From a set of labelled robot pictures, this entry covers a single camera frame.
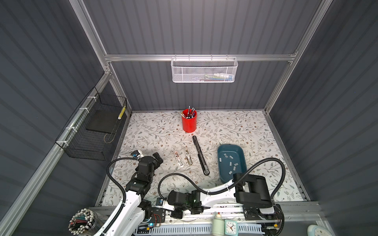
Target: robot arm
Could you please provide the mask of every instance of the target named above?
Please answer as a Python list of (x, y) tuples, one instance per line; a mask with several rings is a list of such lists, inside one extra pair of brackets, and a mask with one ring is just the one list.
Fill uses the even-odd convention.
[[(126, 200), (123, 202), (122, 199), (103, 227), (95, 234), (96, 236), (129, 236), (140, 223), (148, 221), (151, 217), (151, 202), (143, 200), (143, 198), (150, 189), (154, 170), (160, 166), (163, 160), (158, 153), (155, 153), (153, 155), (154, 157), (145, 157), (140, 151), (134, 151), (133, 156), (140, 158), (140, 161), (136, 168), (136, 177), (126, 185), (125, 190), (111, 177), (110, 173), (107, 172), (109, 178), (121, 188), (123, 195), (126, 196)], [(264, 177), (248, 174), (256, 166), (270, 160), (277, 161), (282, 168), (281, 180), (271, 196), (269, 195), (268, 186), (266, 185)], [(179, 193), (172, 190), (167, 199), (157, 199), (156, 207), (170, 210), (171, 217), (182, 219), (184, 210), (189, 210), (191, 214), (200, 214), (204, 209), (209, 209), (215, 204), (236, 200), (237, 203), (243, 204), (245, 214), (248, 211), (254, 213), (257, 211), (260, 217), (265, 215), (266, 219), (273, 219), (276, 206), (271, 197), (273, 198), (275, 192), (284, 181), (284, 168), (284, 164), (280, 160), (267, 158), (257, 162), (244, 174), (234, 174), (233, 179), (229, 182), (221, 186), (204, 190), (197, 187), (186, 176), (172, 173), (161, 179), (158, 186), (159, 194), (161, 182), (170, 175), (181, 175), (185, 177), (190, 180), (197, 190), (194, 190), (191, 193)], [(283, 226), (284, 216), (282, 212), (281, 215)]]
[[(163, 159), (158, 153), (154, 153), (153, 157), (143, 156), (139, 150), (132, 152), (132, 156), (135, 160), (139, 160), (139, 163), (135, 169), (136, 176), (127, 183), (125, 189), (121, 189), (126, 195), (126, 200), (123, 202), (123, 199), (121, 199), (95, 236), (129, 236), (140, 223), (149, 220), (151, 217), (151, 202), (143, 198), (150, 190), (154, 171), (163, 163)], [(113, 182), (115, 181), (111, 175), (109, 178)]]
[(236, 173), (232, 180), (223, 185), (203, 189), (207, 193), (227, 189), (222, 193), (209, 195), (199, 190), (191, 193), (171, 191), (166, 200), (158, 198), (156, 207), (170, 210), (173, 217), (181, 219), (183, 210), (190, 210), (191, 214), (200, 214), (204, 209), (209, 209), (215, 204), (236, 200), (237, 203), (243, 204), (246, 211), (252, 210), (262, 215), (274, 214), (274, 202), (270, 199), (268, 186), (263, 176), (249, 174), (243, 182), (229, 188), (241, 175)]
[[(134, 191), (127, 191), (126, 196), (126, 202), (122, 203), (121, 201), (117, 205), (113, 213), (110, 215), (101, 229), (97, 231), (95, 236), (129, 236), (144, 220), (145, 210), (138, 207), (142, 202), (141, 196), (136, 194), (136, 192)], [(117, 216), (117, 218), (115, 218), (115, 215), (117, 214), (122, 204), (125, 204), (125, 206), (123, 207), (121, 213)], [(106, 233), (103, 233), (104, 229), (111, 223), (114, 218), (115, 221), (113, 222), (113, 224), (110, 226)]]

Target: black notebook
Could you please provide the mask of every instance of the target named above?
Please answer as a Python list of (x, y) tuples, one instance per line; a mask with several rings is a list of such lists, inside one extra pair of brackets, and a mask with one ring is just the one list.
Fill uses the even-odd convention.
[(86, 129), (111, 134), (118, 116), (119, 113), (116, 112), (97, 110)]

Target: white wire mesh basket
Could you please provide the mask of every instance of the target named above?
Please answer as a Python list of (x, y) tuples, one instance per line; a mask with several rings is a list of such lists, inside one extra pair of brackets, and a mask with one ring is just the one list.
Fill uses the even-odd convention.
[(236, 57), (173, 57), (172, 81), (175, 83), (232, 83), (235, 81)]

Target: white analog clock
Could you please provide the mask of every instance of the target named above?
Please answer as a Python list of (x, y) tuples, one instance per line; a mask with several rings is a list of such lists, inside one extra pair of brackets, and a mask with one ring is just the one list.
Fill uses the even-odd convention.
[(225, 220), (225, 234), (227, 235), (238, 235), (237, 222)]

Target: clock face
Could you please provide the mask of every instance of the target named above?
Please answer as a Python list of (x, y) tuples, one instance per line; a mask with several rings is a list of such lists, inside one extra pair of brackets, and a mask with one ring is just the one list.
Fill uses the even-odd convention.
[(236, 230), (236, 222), (233, 222), (233, 221), (226, 221), (226, 233), (227, 234), (234, 234), (236, 235), (237, 234), (237, 230)]
[(314, 232), (316, 236), (332, 236), (330, 232), (321, 228), (317, 228)]

